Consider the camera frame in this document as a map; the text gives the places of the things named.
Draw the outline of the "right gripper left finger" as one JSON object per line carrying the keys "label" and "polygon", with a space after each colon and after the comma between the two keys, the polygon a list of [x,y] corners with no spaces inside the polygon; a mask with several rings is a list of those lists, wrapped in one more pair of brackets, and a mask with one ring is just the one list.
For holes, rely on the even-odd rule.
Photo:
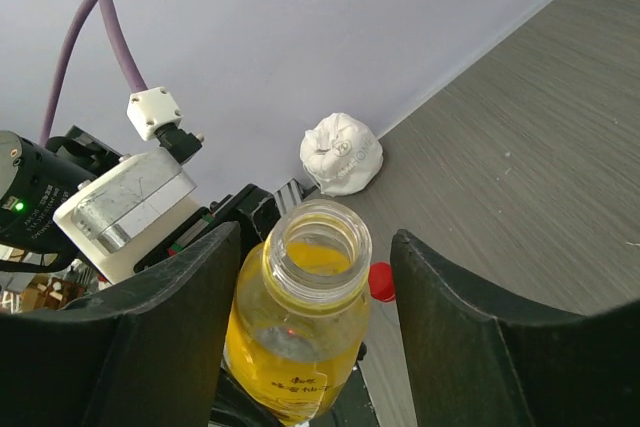
{"label": "right gripper left finger", "polygon": [[156,267],[61,310],[1,318],[5,426],[204,426],[237,273],[236,232],[180,270]]}

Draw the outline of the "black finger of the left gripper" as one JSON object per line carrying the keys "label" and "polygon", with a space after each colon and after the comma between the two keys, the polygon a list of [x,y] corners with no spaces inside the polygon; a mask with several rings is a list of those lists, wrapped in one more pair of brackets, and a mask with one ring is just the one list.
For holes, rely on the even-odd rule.
{"label": "black finger of the left gripper", "polygon": [[223,368],[220,368],[219,371],[209,423],[214,426],[283,426],[266,407],[255,401]]}

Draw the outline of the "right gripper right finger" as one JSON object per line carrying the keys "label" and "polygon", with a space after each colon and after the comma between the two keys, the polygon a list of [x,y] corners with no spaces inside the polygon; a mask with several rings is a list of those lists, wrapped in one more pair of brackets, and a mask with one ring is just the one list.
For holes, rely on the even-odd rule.
{"label": "right gripper right finger", "polygon": [[639,305],[553,308],[448,260],[411,232],[391,245],[421,426],[635,426]]}

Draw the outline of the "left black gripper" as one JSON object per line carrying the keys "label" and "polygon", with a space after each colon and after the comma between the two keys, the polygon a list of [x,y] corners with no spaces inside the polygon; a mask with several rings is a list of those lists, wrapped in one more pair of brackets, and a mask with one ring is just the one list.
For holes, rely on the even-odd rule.
{"label": "left black gripper", "polygon": [[133,272],[141,274],[158,266],[184,270],[199,265],[212,253],[216,231],[232,229],[236,235],[229,269],[237,273],[250,250],[266,239],[279,219],[274,195],[248,184],[234,195],[198,208],[144,255]]}

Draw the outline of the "yellow juice bottle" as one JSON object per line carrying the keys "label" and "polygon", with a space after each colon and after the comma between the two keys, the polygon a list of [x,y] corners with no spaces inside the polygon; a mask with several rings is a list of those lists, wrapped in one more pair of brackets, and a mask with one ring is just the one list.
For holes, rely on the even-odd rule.
{"label": "yellow juice bottle", "polygon": [[330,200],[278,220],[240,269],[224,347],[228,371],[283,425],[328,412],[366,336],[372,240]]}

